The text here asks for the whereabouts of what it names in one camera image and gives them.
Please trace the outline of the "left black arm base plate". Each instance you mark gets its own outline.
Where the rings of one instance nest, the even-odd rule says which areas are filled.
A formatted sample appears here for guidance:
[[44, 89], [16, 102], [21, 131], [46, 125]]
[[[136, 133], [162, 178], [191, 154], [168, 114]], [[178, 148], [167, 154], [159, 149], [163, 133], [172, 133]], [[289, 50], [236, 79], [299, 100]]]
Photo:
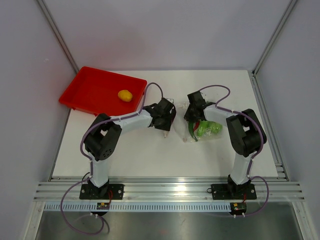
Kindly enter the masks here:
[[80, 189], [81, 200], [122, 200], [124, 194], [123, 184], [107, 184], [96, 187], [92, 184], [83, 184]]

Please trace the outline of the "purple fake eggplant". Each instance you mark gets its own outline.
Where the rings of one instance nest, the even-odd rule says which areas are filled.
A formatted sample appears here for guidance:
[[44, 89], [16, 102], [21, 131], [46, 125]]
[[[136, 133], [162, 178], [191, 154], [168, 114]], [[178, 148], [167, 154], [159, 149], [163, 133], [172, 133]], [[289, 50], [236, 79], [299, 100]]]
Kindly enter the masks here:
[[163, 136], [164, 136], [164, 138], [166, 138], [168, 135], [169, 135], [169, 131], [164, 130], [164, 131], [163, 131]]

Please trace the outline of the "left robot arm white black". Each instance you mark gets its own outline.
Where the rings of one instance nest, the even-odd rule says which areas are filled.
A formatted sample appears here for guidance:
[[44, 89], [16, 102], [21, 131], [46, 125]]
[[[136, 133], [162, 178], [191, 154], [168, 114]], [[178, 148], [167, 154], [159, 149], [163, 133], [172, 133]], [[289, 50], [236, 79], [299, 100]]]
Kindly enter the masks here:
[[111, 184], [107, 159], [114, 153], [121, 135], [141, 128], [154, 128], [169, 132], [176, 116], [172, 99], [162, 98], [159, 103], [120, 116], [99, 114], [84, 134], [80, 152], [90, 162], [87, 183], [81, 183], [81, 200], [122, 199], [122, 184]]

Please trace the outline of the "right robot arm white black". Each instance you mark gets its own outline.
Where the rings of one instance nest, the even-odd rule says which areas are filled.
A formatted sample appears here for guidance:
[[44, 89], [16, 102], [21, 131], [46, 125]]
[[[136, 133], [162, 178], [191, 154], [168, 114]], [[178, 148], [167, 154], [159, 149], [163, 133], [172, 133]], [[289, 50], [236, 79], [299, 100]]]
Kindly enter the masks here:
[[228, 130], [235, 159], [227, 183], [212, 184], [211, 194], [214, 200], [242, 200], [246, 197], [255, 200], [256, 193], [251, 183], [251, 168], [254, 158], [262, 151], [267, 136], [252, 109], [234, 111], [207, 102], [201, 92], [187, 95], [189, 106], [184, 114], [188, 123], [209, 121], [221, 124]]

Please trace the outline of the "dark green fake cucumber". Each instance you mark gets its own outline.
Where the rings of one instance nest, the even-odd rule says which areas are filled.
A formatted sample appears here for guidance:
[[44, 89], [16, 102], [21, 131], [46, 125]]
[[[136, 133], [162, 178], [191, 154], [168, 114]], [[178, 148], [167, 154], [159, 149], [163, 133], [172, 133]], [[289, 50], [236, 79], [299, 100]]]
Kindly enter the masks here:
[[190, 134], [190, 136], [197, 142], [198, 139], [197, 137], [195, 136], [195, 131], [193, 131], [193, 127], [195, 125], [196, 122], [188, 122], [188, 132]]

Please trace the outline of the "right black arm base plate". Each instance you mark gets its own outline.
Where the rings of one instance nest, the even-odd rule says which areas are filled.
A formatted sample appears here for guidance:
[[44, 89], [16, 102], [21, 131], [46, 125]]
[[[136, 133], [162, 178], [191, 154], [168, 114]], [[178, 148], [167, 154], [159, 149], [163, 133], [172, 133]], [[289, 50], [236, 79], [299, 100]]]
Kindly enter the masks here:
[[248, 186], [237, 189], [229, 189], [226, 183], [212, 184], [210, 186], [213, 200], [256, 200], [255, 186], [251, 183]]

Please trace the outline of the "clear zip top bag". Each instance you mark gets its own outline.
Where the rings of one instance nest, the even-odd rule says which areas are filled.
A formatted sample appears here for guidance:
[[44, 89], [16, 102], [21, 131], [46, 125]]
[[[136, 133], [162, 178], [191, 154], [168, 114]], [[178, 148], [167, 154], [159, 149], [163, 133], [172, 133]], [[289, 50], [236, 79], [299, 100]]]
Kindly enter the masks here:
[[173, 129], [184, 143], [195, 143], [219, 139], [223, 135], [223, 126], [214, 121], [197, 120], [190, 122], [185, 120], [189, 103], [178, 102], [175, 106], [176, 116], [173, 121]]

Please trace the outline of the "yellow fake lemon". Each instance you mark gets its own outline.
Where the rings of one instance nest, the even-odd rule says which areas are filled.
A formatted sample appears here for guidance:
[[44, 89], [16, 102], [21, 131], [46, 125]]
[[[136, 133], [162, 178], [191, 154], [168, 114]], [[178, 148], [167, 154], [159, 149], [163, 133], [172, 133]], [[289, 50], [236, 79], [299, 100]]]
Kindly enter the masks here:
[[123, 102], [131, 102], [133, 99], [133, 95], [130, 91], [124, 89], [118, 92], [118, 98]]

